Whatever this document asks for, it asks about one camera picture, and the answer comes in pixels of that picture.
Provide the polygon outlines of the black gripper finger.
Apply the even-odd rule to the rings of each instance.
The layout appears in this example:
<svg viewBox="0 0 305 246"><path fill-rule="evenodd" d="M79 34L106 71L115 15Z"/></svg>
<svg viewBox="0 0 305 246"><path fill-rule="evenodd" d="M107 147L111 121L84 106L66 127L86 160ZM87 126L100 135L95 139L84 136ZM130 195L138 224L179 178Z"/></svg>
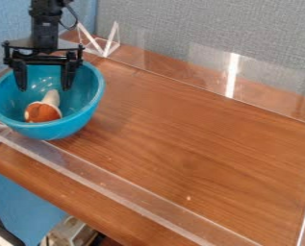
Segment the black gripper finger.
<svg viewBox="0 0 305 246"><path fill-rule="evenodd" d="M70 60L60 66L60 84L62 89L68 90L72 86L78 69L78 61Z"/></svg>
<svg viewBox="0 0 305 246"><path fill-rule="evenodd" d="M27 66L24 61L13 61L13 73L16 78L17 89L27 90Z"/></svg>

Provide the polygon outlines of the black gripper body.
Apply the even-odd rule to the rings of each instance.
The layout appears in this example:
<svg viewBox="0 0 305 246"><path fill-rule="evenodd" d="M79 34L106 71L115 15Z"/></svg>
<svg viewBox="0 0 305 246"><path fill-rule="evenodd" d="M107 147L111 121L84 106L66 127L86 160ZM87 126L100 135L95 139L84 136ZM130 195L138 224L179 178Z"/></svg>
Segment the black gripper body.
<svg viewBox="0 0 305 246"><path fill-rule="evenodd" d="M31 34L28 38L5 40L3 63L13 68L13 61L25 64L58 64L70 60L83 62L82 45L62 47L58 30L63 27L71 31L79 24L78 15L70 6L74 0L31 0L28 15L31 17Z"/></svg>

